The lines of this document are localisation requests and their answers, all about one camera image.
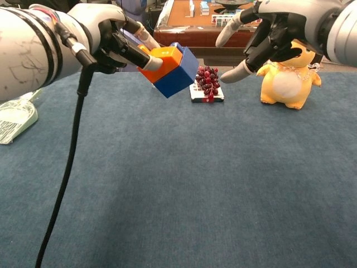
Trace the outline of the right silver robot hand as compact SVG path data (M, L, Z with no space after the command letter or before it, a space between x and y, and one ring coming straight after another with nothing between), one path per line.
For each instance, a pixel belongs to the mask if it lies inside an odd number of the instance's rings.
M322 53L318 35L324 19L341 7L340 1L256 1L236 13L219 33L216 47L224 46L242 25L257 19L261 23L244 50L246 58L224 73L223 83L235 83L257 73L267 61L286 61L298 55L291 42L298 40L308 49Z

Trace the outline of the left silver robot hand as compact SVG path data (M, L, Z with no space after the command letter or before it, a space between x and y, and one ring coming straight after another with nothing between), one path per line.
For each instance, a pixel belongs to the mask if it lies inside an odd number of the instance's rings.
M80 3L68 13L84 28L90 53L98 61L100 71L113 73L128 64L145 71L158 71L163 60L140 50L121 30L136 37L148 49L159 48L158 42L141 22L128 17L113 4Z

